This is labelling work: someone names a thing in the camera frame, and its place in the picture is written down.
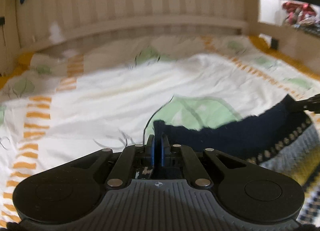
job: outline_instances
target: dark blue garment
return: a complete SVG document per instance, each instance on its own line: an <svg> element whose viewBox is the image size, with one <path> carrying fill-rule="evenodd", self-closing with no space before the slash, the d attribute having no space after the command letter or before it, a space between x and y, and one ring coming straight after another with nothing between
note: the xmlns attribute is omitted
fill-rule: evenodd
<svg viewBox="0 0 320 231"><path fill-rule="evenodd" d="M275 143L289 137L305 122L308 118L306 113L287 111L287 105L292 102L294 100L287 95L280 103L259 116L249 116L217 129L203 128L197 131L155 121L154 130L157 134L166 134L170 144L191 146L196 152L211 147L241 159L248 159L271 147L274 150Z"/></svg>

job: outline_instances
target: bed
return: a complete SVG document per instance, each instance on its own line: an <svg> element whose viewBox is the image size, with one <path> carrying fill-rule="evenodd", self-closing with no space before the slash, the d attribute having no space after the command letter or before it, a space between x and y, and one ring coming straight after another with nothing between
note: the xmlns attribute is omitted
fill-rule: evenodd
<svg viewBox="0 0 320 231"><path fill-rule="evenodd" d="M143 144L155 120L217 128L286 94L320 93L320 77L283 46L246 36L257 32L245 0L3 1L0 226L20 221L12 192L23 179L102 148ZM317 223L320 116L308 115L308 136L288 136L308 140L290 154L289 170L274 166L288 157L282 148L246 159L297 180L306 194L298 220Z"/></svg>

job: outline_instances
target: mattress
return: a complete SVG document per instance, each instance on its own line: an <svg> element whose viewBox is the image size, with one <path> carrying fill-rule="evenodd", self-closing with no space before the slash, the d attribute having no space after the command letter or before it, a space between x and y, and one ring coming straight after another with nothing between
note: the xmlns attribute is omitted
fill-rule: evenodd
<svg viewBox="0 0 320 231"><path fill-rule="evenodd" d="M22 56L15 76L2 79L1 226L20 220L12 192L23 179L102 148L144 143L152 120L217 128L260 115L287 94L301 100L320 93L316 75L255 37L140 37L70 56ZM309 115L319 130L320 116ZM320 156L305 169L308 154L299 155L300 172L289 174L308 183L300 221L316 222L308 210Z"/></svg>

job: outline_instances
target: green patch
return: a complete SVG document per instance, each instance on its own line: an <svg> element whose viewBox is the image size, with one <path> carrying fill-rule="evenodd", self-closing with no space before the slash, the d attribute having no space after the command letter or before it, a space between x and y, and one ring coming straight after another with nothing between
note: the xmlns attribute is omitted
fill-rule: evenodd
<svg viewBox="0 0 320 231"><path fill-rule="evenodd" d="M221 99L173 97L153 115L146 126L145 137L154 134L153 122L156 120L200 130L204 127L215 129L231 121L239 121L241 116Z"/></svg>
<svg viewBox="0 0 320 231"><path fill-rule="evenodd" d="M4 123L4 112L6 108L7 107L5 105L0 105L0 126Z"/></svg>
<svg viewBox="0 0 320 231"><path fill-rule="evenodd" d="M21 97L23 94L31 94L35 90L35 86L28 79L21 79L16 82L12 88L13 93L17 97Z"/></svg>
<svg viewBox="0 0 320 231"><path fill-rule="evenodd" d="M148 65L156 63L158 61L170 61L171 59L166 54L160 54L152 46L148 46L143 49L139 55L135 58L135 65L141 65L147 63Z"/></svg>
<svg viewBox="0 0 320 231"><path fill-rule="evenodd" d="M241 54L245 52L244 45L237 41L229 41L227 44L227 48L233 50L235 54Z"/></svg>
<svg viewBox="0 0 320 231"><path fill-rule="evenodd" d="M261 67L264 67L265 69L270 69L271 67L273 67L275 65L275 62L268 59L265 56L260 56L256 59L254 59L255 63Z"/></svg>
<svg viewBox="0 0 320 231"><path fill-rule="evenodd" d="M42 75L42 74L50 75L51 74L51 69L47 65L38 65L36 67L36 71L38 72L39 75Z"/></svg>
<svg viewBox="0 0 320 231"><path fill-rule="evenodd" d="M313 84L302 78L286 78L284 81L294 84L298 87L301 87L306 90L310 90L313 87Z"/></svg>

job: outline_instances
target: metal pin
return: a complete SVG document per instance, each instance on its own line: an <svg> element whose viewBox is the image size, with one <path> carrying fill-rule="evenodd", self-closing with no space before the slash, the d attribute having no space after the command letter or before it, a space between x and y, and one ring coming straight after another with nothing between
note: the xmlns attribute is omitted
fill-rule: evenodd
<svg viewBox="0 0 320 231"><path fill-rule="evenodd" d="M118 178L112 178L112 179L108 180L107 184L110 187L119 187L123 184L123 181Z"/></svg>
<svg viewBox="0 0 320 231"><path fill-rule="evenodd" d="M196 184L200 187L207 187L211 184L211 181L206 178L199 178L196 180Z"/></svg>

